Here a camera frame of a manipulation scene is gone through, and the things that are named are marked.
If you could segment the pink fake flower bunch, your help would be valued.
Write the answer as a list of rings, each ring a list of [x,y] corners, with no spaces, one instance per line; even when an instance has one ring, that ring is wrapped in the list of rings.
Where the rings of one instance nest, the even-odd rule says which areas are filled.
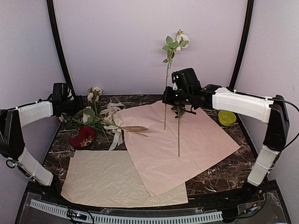
[[[78,115],[67,115],[62,113],[59,117],[60,122],[65,123],[65,126],[70,129],[79,129],[81,127],[87,126],[91,127],[98,132],[103,132],[107,141],[107,131],[104,127],[112,124],[112,121],[106,119],[104,114],[101,114],[97,103],[102,96],[102,89],[100,87],[91,87],[88,89],[87,101],[88,105],[78,112],[81,117]]]

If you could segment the cream printed ribbon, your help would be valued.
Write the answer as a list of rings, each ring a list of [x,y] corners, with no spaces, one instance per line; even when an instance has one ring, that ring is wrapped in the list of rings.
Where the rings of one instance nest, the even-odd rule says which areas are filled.
[[[114,115],[125,108],[123,103],[113,103],[110,101],[107,108],[100,112],[100,117],[104,119],[104,129],[114,135],[113,141],[108,149],[109,151],[115,150],[117,146],[120,146],[124,142],[122,130],[116,126]]]

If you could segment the tan satin ribbon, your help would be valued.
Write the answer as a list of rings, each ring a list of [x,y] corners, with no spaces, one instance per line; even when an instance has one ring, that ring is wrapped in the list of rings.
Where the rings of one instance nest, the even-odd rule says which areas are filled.
[[[118,120],[113,120],[114,126],[129,133],[135,133],[140,136],[147,137],[144,132],[148,131],[149,129],[144,126],[124,126],[122,123],[119,123]]]

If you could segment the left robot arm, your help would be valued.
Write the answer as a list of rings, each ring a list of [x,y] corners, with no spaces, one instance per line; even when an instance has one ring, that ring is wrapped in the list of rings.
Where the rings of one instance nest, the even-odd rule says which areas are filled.
[[[21,106],[0,111],[0,154],[6,166],[19,169],[28,179],[49,187],[54,175],[31,154],[24,132],[34,123],[63,114],[72,116],[86,106],[82,96],[76,95],[69,84],[55,83],[47,99],[39,99]]]

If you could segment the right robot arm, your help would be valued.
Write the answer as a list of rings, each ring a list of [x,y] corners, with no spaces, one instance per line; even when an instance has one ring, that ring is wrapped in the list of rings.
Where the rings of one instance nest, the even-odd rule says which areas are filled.
[[[287,101],[280,95],[270,98],[233,91],[214,84],[203,88],[199,84],[189,84],[176,90],[167,86],[162,102],[177,107],[190,105],[191,113],[199,107],[233,112],[268,125],[262,149],[247,178],[248,185],[238,193],[238,198],[244,203],[256,196],[255,187],[262,183],[281,152],[289,146],[286,142],[289,130],[285,106]]]

